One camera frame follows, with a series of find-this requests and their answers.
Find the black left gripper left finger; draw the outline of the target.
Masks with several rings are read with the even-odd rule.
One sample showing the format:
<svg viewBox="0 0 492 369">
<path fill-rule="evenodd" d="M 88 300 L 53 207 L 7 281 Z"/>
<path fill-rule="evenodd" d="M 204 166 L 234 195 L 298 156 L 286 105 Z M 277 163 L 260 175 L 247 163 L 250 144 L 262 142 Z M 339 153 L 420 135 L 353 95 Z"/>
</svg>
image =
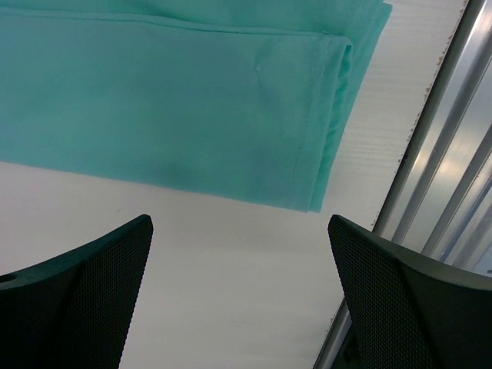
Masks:
<svg viewBox="0 0 492 369">
<path fill-rule="evenodd" d="M 153 235 L 143 214 L 1 276 L 3 368 L 117 368 Z"/>
</svg>

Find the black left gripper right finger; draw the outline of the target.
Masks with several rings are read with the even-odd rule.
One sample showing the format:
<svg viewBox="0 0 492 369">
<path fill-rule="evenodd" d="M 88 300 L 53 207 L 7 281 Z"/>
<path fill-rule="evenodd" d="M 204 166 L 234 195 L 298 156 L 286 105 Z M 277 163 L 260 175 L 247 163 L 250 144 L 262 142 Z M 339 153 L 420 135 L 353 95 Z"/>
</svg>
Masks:
<svg viewBox="0 0 492 369">
<path fill-rule="evenodd" d="M 489 368 L 491 279 L 340 216 L 327 227 L 364 368 Z"/>
</svg>

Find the teal t shirt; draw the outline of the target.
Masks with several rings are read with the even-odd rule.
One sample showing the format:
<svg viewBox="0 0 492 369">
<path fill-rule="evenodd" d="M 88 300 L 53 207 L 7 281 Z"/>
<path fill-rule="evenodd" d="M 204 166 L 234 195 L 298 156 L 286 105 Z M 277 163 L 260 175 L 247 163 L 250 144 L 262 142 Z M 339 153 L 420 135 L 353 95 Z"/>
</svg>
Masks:
<svg viewBox="0 0 492 369">
<path fill-rule="evenodd" d="M 391 11 L 3 1 L 1 159 L 318 212 Z"/>
</svg>

